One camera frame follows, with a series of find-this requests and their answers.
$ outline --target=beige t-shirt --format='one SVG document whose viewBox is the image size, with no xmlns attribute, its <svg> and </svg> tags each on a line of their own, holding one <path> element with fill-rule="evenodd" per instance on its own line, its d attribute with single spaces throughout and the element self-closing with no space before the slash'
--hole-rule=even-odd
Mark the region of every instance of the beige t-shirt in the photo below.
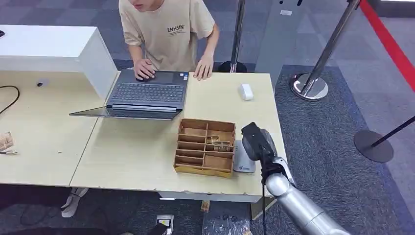
<svg viewBox="0 0 415 235">
<path fill-rule="evenodd" d="M 164 0 L 155 11 L 139 12 L 119 0 L 125 42 L 143 48 L 156 70 L 194 71 L 197 40 L 212 33 L 215 21 L 202 0 Z"/>
</svg>

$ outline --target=stanchion post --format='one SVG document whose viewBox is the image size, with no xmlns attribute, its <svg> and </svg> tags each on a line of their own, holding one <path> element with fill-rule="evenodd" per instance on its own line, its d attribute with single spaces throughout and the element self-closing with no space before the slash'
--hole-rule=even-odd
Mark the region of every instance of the stanchion post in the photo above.
<svg viewBox="0 0 415 235">
<path fill-rule="evenodd" d="M 369 130 L 359 131 L 354 135 L 354 146 L 364 157 L 372 161 L 378 163 L 388 162 L 393 158 L 393 147 L 387 139 L 413 122 L 415 122 L 415 116 L 385 136 Z"/>
<path fill-rule="evenodd" d="M 223 62 L 219 66 L 220 72 L 247 72 L 246 66 L 238 62 L 239 45 L 242 37 L 242 21 L 244 19 L 245 0 L 239 0 L 236 16 L 235 34 L 233 36 L 233 46 L 231 60 Z"/>
<path fill-rule="evenodd" d="M 320 75 L 330 58 L 347 21 L 359 3 L 360 0 L 353 0 L 349 3 L 311 73 L 297 74 L 290 80 L 290 88 L 295 95 L 308 101 L 317 101 L 327 95 L 328 86 L 326 82 L 320 78 Z"/>
</svg>

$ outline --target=stanchion base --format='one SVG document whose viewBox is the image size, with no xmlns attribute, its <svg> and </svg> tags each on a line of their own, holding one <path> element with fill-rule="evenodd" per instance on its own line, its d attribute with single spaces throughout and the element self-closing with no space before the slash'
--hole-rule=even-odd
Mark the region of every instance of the stanchion base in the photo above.
<svg viewBox="0 0 415 235">
<path fill-rule="evenodd" d="M 231 62 L 223 62 L 218 69 L 219 72 L 230 72 L 231 71 Z M 248 72 L 246 66 L 240 62 L 236 62 L 236 71 L 235 72 Z"/>
<path fill-rule="evenodd" d="M 354 146 L 367 159 L 378 163 L 385 163 L 393 158 L 393 147 L 387 140 L 372 147 L 371 145 L 380 138 L 382 138 L 382 135 L 376 132 L 369 130 L 359 131 L 354 135 Z"/>
<path fill-rule="evenodd" d="M 309 73 L 297 74 L 290 80 L 291 91 L 301 99 L 308 101 L 317 101 L 324 98 L 328 93 L 328 85 L 322 78 L 317 78 L 311 90 L 306 95 L 302 95 L 301 91 L 307 82 Z"/>
</svg>

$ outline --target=white shoe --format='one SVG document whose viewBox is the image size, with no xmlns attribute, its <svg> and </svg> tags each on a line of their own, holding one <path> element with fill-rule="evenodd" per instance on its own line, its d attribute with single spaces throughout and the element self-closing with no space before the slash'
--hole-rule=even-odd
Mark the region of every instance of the white shoe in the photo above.
<svg viewBox="0 0 415 235">
<path fill-rule="evenodd" d="M 67 198 L 67 202 L 62 206 L 63 218 L 70 218 L 75 215 L 76 209 L 78 208 L 79 201 L 83 197 L 89 188 L 72 188 L 70 195 Z"/>
</svg>

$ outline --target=white desk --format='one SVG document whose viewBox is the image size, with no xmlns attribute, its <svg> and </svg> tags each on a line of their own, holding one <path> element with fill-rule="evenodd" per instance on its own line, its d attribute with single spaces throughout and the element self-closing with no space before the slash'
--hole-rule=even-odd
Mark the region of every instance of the white desk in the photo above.
<svg viewBox="0 0 415 235">
<path fill-rule="evenodd" d="M 5 85 L 17 86 L 21 95 L 0 115 L 0 133 L 11 132 L 10 149 L 19 155 L 0 156 L 0 183 L 69 186 L 97 121 L 69 113 L 104 100 L 82 73 L 0 71 L 0 86 Z M 13 88 L 0 89 L 0 110 L 15 97 Z"/>
<path fill-rule="evenodd" d="M 237 88 L 242 83 L 251 85 L 254 100 L 239 97 Z M 226 105 L 217 107 L 211 102 L 213 97 Z M 255 121 L 271 133 L 278 155 L 285 158 L 268 74 L 214 73 L 206 81 L 191 77 L 181 118 L 234 122 L 237 140 L 242 139 L 241 128 Z M 70 185 L 158 191 L 162 197 L 183 199 L 256 202 L 262 195 L 259 163 L 254 174 L 234 172 L 230 179 L 175 172 L 179 121 L 99 118 Z"/>
</svg>

